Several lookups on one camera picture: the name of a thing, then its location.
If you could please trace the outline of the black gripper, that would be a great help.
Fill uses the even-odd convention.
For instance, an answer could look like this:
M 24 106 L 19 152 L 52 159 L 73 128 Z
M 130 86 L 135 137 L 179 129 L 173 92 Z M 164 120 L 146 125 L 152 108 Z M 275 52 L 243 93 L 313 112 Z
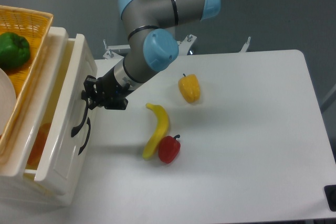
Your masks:
M 81 92 L 81 99 L 86 102 L 86 107 L 90 110 L 96 107 L 104 107 L 107 110 L 125 110 L 128 105 L 126 97 L 131 93 L 130 83 L 124 87 L 120 86 L 115 78 L 104 80 L 103 77 L 87 75 L 84 80 L 85 91 Z

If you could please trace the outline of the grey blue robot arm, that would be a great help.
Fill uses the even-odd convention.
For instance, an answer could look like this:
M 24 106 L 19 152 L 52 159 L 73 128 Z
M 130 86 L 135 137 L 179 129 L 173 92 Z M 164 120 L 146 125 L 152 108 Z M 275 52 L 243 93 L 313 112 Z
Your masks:
M 118 0 L 130 52 L 104 76 L 87 76 L 82 98 L 89 109 L 124 110 L 127 96 L 178 56 L 169 28 L 218 15 L 221 0 Z

